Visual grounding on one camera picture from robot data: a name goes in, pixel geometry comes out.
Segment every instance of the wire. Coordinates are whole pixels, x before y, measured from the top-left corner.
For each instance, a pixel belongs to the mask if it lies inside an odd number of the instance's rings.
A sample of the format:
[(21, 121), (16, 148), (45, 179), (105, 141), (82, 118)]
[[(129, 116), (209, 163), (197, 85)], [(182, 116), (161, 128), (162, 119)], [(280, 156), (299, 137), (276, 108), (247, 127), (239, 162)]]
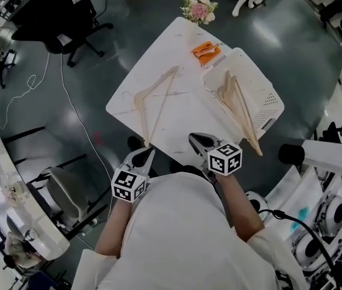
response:
[[(64, 79), (63, 79), (63, 60), (62, 60), (62, 56), (63, 56), (63, 55), (61, 54), (61, 78), (62, 78), (62, 87), (63, 87), (63, 89), (65, 90), (65, 92), (66, 92), (66, 94), (67, 94), (67, 96), (68, 96), (70, 105), (72, 106), (74, 112), (76, 113), (77, 119), (79, 120), (80, 124), (82, 125), (82, 128), (84, 128), (84, 131), (85, 131), (86, 137), (88, 138), (89, 143), (91, 143), (91, 146), (92, 146), (92, 148), (93, 148), (95, 154), (97, 155), (98, 159), (100, 160), (100, 162), (101, 162), (101, 163), (103, 164), (103, 166), (104, 166), (104, 169), (105, 169), (105, 171), (106, 171), (106, 173), (107, 173), (107, 175), (108, 175), (108, 178), (109, 178), (110, 182), (112, 182), (112, 178), (111, 178), (111, 176), (109, 175), (108, 169), (106, 168), (106, 166), (105, 166), (103, 160), (100, 158), (100, 155), (97, 153), (96, 148), (94, 148), (94, 145), (93, 145), (93, 143), (92, 143), (92, 141), (91, 141), (91, 138), (89, 137), (88, 130), (86, 130), (86, 127), (85, 127), (84, 124), (82, 123), (82, 121), (81, 121), (81, 119), (80, 119), (80, 116), (79, 116), (79, 113), (77, 112), (76, 108), (74, 107), (74, 105), (73, 105), (73, 103), (72, 103), (72, 100), (70, 99), (69, 92), (68, 92), (68, 90), (67, 90), (66, 87), (65, 87), (65, 81), (64, 81)], [(109, 215), (111, 214), (112, 200), (113, 200), (113, 196), (111, 196), (111, 202), (109, 203), (109, 213), (108, 213), (107, 220), (109, 219)]]
[(302, 225), (305, 230), (307, 230), (309, 232), (309, 234), (312, 236), (312, 238), (318, 242), (319, 244), (319, 247), (320, 247), (320, 251), (321, 253), (323, 254), (324, 258), (326, 259), (327, 261), (327, 264), (329, 266), (329, 268), (331, 269), (331, 274), (332, 276), (334, 277), (335, 281), (336, 281), (336, 289), (337, 290), (340, 290), (340, 283), (339, 283), (339, 279), (338, 279), (338, 273), (337, 273), (337, 270), (336, 270), (336, 267), (331, 259), (331, 257), (329, 256), (327, 250), (325, 249), (323, 243), (321, 242), (320, 238), (311, 230), (311, 228), (309, 228), (304, 222), (302, 222), (301, 220), (298, 220), (297, 218), (295, 217), (292, 217), (292, 216), (289, 216), (287, 214), (285, 214), (283, 211), (281, 210), (260, 210), (258, 212), (259, 213), (263, 213), (264, 211), (267, 211), (269, 213), (271, 213), (276, 219), (278, 220), (282, 220), (282, 219), (288, 219), (288, 220), (291, 220), (291, 221), (294, 221), (294, 222), (297, 222), (299, 223), (300, 225)]
[[(47, 71), (48, 65), (49, 65), (49, 58), (50, 58), (50, 53), (49, 53), (49, 55), (48, 55), (48, 60), (46, 61), (45, 72), (44, 72), (44, 75), (42, 76), (42, 80), (40, 80), (40, 82), (34, 87), (33, 85), (34, 85), (34, 83), (35, 83), (35, 81), (36, 81), (36, 75), (33, 74), (32, 76), (30, 76), (30, 77), (28, 78), (28, 80), (27, 80), (27, 86), (29, 87), (28, 91), (25, 91), (23, 94), (21, 94), (21, 95), (19, 95), (19, 96), (17, 96), (17, 97), (13, 97), (13, 98), (11, 99), (11, 101), (9, 102), (9, 104), (7, 105), (7, 108), (6, 108), (6, 122), (5, 122), (5, 124), (4, 124), (3, 126), (0, 125), (0, 128), (1, 128), (2, 130), (3, 130), (4, 128), (6, 128), (6, 125), (7, 125), (7, 123), (8, 123), (8, 109), (9, 109), (10, 105), (13, 103), (13, 101), (14, 101), (15, 99), (22, 98), (24, 95), (28, 94), (30, 91), (37, 89), (37, 87), (44, 81), (45, 76), (46, 76), (46, 71)], [(33, 80), (32, 84), (29, 85), (29, 81), (30, 81), (30, 79), (31, 79), (32, 77), (34, 77), (34, 80)]]
[(106, 7), (107, 7), (107, 6), (108, 6), (108, 0), (105, 0), (104, 10), (103, 10), (100, 14), (98, 14), (94, 19), (97, 19), (97, 18), (99, 18), (102, 14), (104, 14), (105, 11), (106, 11)]

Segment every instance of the pink flower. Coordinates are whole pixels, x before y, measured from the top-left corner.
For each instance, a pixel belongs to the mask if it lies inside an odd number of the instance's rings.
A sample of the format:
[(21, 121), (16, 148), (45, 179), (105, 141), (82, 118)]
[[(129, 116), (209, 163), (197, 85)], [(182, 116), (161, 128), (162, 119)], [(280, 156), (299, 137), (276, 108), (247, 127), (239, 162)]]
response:
[(204, 19), (208, 14), (207, 6), (202, 3), (193, 4), (191, 6), (190, 14), (196, 19)]

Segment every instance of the black cable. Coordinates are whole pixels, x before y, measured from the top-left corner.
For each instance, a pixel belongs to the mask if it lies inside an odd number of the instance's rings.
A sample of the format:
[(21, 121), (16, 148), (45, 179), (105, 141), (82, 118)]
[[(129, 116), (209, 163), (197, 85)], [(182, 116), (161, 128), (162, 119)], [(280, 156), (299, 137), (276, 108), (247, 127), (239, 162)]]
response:
[(280, 211), (280, 210), (261, 210), (258, 212), (258, 214), (263, 213), (264, 211), (271, 213), (278, 220), (288, 219), (288, 220), (297, 222), (300, 225), (302, 225), (305, 228), (305, 230), (307, 230), (309, 232), (309, 234), (312, 236), (312, 238), (319, 244), (320, 251), (323, 254), (324, 258), (326, 259), (327, 264), (328, 264), (329, 268), (331, 269), (331, 274), (332, 274), (333, 278), (335, 279), (336, 289), (340, 290), (340, 283), (339, 283), (338, 273), (337, 273), (336, 267), (335, 267), (331, 257), (329, 256), (327, 250), (325, 249), (323, 243), (321, 242), (320, 238), (311, 230), (311, 228), (309, 228), (301, 220), (298, 220), (297, 218), (294, 218), (292, 216), (288, 216), (287, 214), (285, 214), (283, 211)]
[(98, 14), (94, 19), (99, 18), (102, 14), (105, 13), (107, 5), (108, 5), (108, 0), (105, 0), (104, 10), (100, 14)]

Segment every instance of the white cable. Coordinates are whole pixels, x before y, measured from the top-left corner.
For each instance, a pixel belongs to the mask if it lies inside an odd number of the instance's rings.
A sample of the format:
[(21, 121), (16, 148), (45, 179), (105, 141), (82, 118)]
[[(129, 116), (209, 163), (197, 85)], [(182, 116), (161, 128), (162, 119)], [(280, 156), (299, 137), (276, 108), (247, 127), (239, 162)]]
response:
[[(13, 101), (14, 101), (15, 99), (22, 98), (25, 94), (28, 94), (30, 91), (37, 89), (37, 87), (44, 81), (45, 75), (46, 75), (46, 71), (47, 71), (48, 65), (49, 65), (49, 58), (50, 58), (50, 53), (49, 53), (49, 55), (48, 55), (48, 60), (47, 60), (47, 62), (46, 62), (45, 72), (44, 72), (44, 76), (42, 76), (42, 80), (40, 80), (40, 82), (39, 82), (35, 87), (33, 87), (33, 85), (34, 85), (34, 83), (35, 83), (35, 81), (36, 81), (36, 75), (33, 74), (32, 76), (30, 76), (30, 77), (28, 78), (28, 80), (27, 80), (27, 86), (29, 87), (29, 90), (28, 90), (28, 91), (25, 91), (22, 95), (19, 95), (19, 96), (17, 96), (17, 97), (13, 97), (12, 100), (10, 101), (10, 103), (7, 105), (7, 109), (6, 109), (6, 122), (5, 122), (5, 124), (3, 125), (3, 127), (0, 125), (0, 128), (1, 128), (2, 130), (3, 130), (4, 128), (6, 128), (6, 125), (7, 125), (7, 123), (8, 123), (8, 108), (9, 108), (10, 105), (13, 103)], [(33, 80), (32, 84), (29, 85), (28, 82), (30, 81), (30, 79), (31, 79), (32, 77), (34, 77), (34, 80)]]
[[(84, 128), (86, 137), (88, 138), (89, 143), (91, 143), (91, 146), (92, 146), (92, 148), (93, 148), (95, 154), (96, 154), (97, 157), (99, 158), (100, 162), (103, 164), (104, 169), (105, 169), (106, 173), (108, 174), (109, 180), (112, 182), (112, 178), (111, 178), (111, 176), (109, 175), (109, 172), (108, 172), (108, 170), (107, 170), (107, 168), (106, 168), (106, 166), (105, 166), (103, 160), (102, 160), (102, 159), (100, 158), (100, 156), (98, 155), (98, 153), (97, 153), (97, 151), (96, 151), (96, 148), (94, 148), (93, 143), (92, 143), (92, 141), (91, 141), (91, 138), (89, 137), (88, 130), (86, 130), (86, 127), (85, 127), (84, 124), (82, 123), (82, 121), (81, 121), (81, 119), (80, 119), (80, 116), (79, 116), (79, 113), (77, 112), (76, 108), (74, 107), (74, 105), (73, 105), (73, 103), (72, 103), (72, 100), (70, 99), (69, 92), (68, 92), (68, 90), (67, 90), (66, 87), (65, 87), (65, 82), (64, 82), (64, 80), (63, 80), (63, 60), (62, 60), (62, 54), (61, 54), (61, 78), (62, 78), (62, 86), (63, 86), (63, 88), (64, 88), (66, 94), (68, 95), (69, 103), (70, 103), (70, 105), (72, 106), (74, 112), (76, 113), (77, 119), (79, 120), (80, 124), (82, 125), (82, 128)], [(109, 215), (111, 214), (112, 200), (113, 200), (113, 196), (111, 196), (111, 203), (109, 204), (109, 213), (108, 213), (108, 216), (107, 216), (107, 220), (109, 219)]]

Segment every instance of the wooden hanger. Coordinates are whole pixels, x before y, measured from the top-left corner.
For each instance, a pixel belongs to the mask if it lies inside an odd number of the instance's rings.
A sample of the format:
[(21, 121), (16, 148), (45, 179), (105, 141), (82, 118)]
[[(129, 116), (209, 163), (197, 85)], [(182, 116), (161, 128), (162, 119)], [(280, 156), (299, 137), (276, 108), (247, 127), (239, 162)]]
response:
[(262, 156), (245, 97), (240, 89), (237, 78), (235, 76), (232, 77), (229, 71), (225, 73), (224, 85), (216, 91), (216, 98), (228, 109), (231, 117), (239, 123), (251, 147), (254, 148), (258, 155)]
[[(136, 108), (139, 110), (140, 114), (140, 121), (141, 121), (141, 129), (143, 131), (143, 138), (144, 138), (144, 145), (146, 147), (149, 147), (149, 143), (151, 142), (153, 133), (155, 132), (156, 125), (158, 124), (160, 113), (163, 110), (164, 102), (166, 101), (167, 94), (169, 93), (171, 83), (174, 79), (174, 76), (178, 70), (179, 66), (173, 66), (171, 69), (169, 69), (166, 73), (164, 73), (153, 85), (150, 87), (139, 91), (134, 96), (134, 103)], [(164, 95), (162, 104), (159, 109), (158, 116), (156, 117), (155, 124), (153, 126), (152, 132), (150, 137), (148, 136), (148, 130), (147, 130), (147, 119), (146, 119), (146, 112), (144, 110), (144, 99), (153, 91), (157, 86), (159, 86), (162, 82), (164, 82), (169, 76), (171, 76), (169, 85), (167, 87), (166, 94)]]

